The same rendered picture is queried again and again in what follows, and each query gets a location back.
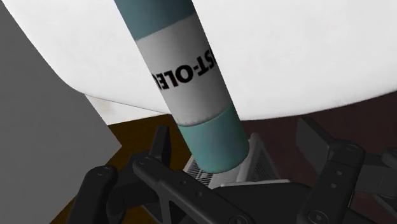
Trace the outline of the teal spray can white label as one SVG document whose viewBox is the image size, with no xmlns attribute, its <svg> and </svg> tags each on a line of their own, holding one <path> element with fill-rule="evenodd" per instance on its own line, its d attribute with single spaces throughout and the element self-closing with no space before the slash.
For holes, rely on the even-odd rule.
<svg viewBox="0 0 397 224">
<path fill-rule="evenodd" d="M 114 2 L 197 165 L 240 165 L 249 143 L 192 0 Z"/>
</svg>

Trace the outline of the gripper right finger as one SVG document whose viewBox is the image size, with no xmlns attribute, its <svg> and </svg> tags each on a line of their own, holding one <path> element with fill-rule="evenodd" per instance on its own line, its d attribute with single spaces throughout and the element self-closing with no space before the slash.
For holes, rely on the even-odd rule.
<svg viewBox="0 0 397 224">
<path fill-rule="evenodd" d="M 375 224 L 351 210 L 356 192 L 372 194 L 397 218 L 397 148 L 367 153 L 352 141 L 333 138 L 310 117 L 299 118 L 296 145 L 319 175 L 296 224 Z"/>
</svg>

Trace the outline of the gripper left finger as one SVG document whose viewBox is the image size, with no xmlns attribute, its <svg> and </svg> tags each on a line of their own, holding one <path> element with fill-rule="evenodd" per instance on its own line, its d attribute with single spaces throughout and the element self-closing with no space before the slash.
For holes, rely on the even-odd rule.
<svg viewBox="0 0 397 224">
<path fill-rule="evenodd" d="M 197 224 L 255 224 L 250 215 L 183 171 L 173 171 L 171 138 L 167 126 L 159 126 L 148 153 L 138 153 L 132 163 L 134 202 L 138 206 L 158 200 L 162 224 L 173 224 L 174 203 Z M 66 224 L 110 224 L 109 195 L 118 180 L 111 165 L 89 170 L 83 179 Z"/>
</svg>

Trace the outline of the white toilet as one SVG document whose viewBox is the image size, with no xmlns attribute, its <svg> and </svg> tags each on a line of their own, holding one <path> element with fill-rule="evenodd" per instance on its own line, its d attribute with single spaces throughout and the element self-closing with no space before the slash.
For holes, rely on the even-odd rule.
<svg viewBox="0 0 397 224">
<path fill-rule="evenodd" d="M 167 112 L 114 0 L 2 1 L 70 87 Z M 397 91 L 397 0 L 192 1 L 243 120 Z"/>
</svg>

